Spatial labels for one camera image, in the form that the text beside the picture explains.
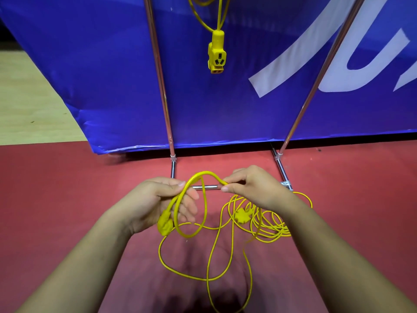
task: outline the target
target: red floor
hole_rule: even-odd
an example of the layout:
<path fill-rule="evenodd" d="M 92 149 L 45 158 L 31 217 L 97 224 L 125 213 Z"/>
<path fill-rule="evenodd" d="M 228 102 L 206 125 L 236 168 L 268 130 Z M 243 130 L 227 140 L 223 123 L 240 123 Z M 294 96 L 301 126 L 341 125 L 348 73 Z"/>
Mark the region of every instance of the red floor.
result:
<path fill-rule="evenodd" d="M 417 302 L 417 142 L 288 150 L 283 163 L 297 191 L 353 247 Z M 179 158 L 177 177 L 202 170 L 224 177 L 256 164 L 274 176 L 270 152 Z M 0 311 L 12 312 L 51 273 L 97 218 L 142 180 L 168 176 L 170 160 L 110 165 L 85 142 L 0 147 Z M 229 199 L 209 192 L 208 221 L 217 222 Z M 230 228 L 215 252 L 213 274 L 229 253 Z M 176 233 L 163 247 L 166 262 L 204 275 L 214 234 L 185 241 Z M 222 312 L 246 294 L 247 268 L 238 248 L 232 268 L 211 284 Z M 211 312 L 205 283 L 170 273 L 159 263 L 161 236 L 151 228 L 134 236 L 101 312 Z M 254 287 L 246 312 L 325 312 L 291 238 L 247 247 Z"/>

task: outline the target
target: yellow power socket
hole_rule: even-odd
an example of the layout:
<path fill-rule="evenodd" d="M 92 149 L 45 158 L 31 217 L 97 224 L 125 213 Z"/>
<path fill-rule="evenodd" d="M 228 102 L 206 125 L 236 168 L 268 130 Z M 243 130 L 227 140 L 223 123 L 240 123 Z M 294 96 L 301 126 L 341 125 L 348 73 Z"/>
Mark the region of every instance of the yellow power socket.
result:
<path fill-rule="evenodd" d="M 224 44 L 224 32 L 221 30 L 214 30 L 209 44 L 209 60 L 208 68 L 211 73 L 222 73 L 223 66 L 226 63 L 226 52 L 223 49 Z"/>

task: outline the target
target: hand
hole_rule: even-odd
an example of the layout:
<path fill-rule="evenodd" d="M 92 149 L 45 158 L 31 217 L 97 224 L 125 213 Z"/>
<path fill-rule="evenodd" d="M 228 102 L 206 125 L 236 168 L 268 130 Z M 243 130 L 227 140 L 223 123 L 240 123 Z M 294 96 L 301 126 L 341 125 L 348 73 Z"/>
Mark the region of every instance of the hand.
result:
<path fill-rule="evenodd" d="M 222 186 L 223 192 L 241 195 L 258 207 L 284 214 L 288 199 L 295 197 L 278 180 L 258 166 L 234 170 L 223 179 L 228 183 Z"/>
<path fill-rule="evenodd" d="M 184 185 L 184 181 L 164 177 L 145 180 L 116 203 L 111 210 L 123 219 L 133 235 L 156 224 L 171 199 L 183 190 Z M 179 223 L 195 222 L 197 206 L 194 200 L 198 198 L 197 191 L 190 187 L 179 208 Z"/>

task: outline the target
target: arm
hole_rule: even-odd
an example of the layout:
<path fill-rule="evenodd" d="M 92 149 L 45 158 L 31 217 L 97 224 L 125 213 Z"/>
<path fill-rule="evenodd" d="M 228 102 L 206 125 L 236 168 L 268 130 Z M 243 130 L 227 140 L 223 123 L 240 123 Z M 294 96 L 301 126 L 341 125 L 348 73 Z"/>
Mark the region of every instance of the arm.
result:
<path fill-rule="evenodd" d="M 417 312 L 413 302 L 266 171 L 250 166 L 224 180 L 230 184 L 222 191 L 282 216 L 330 312 Z"/>
<path fill-rule="evenodd" d="M 184 184 L 162 177 L 139 184 L 100 217 L 17 312 L 97 312 L 130 237 L 155 224 Z M 195 221 L 196 199 L 189 189 L 180 221 Z"/>

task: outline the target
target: left hand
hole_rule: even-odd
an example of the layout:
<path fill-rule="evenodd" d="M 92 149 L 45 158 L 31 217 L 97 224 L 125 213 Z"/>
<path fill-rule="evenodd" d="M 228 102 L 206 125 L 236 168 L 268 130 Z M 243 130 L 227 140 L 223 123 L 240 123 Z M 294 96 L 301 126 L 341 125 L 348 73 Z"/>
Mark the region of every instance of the left hand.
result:
<path fill-rule="evenodd" d="M 165 177 L 145 180 L 116 203 L 111 210 L 122 217 L 133 235 L 156 224 L 171 199 L 183 190 L 184 185 L 183 181 Z M 198 198 L 197 191 L 190 187 L 179 208 L 179 223 L 195 222 L 197 206 L 194 200 Z"/>

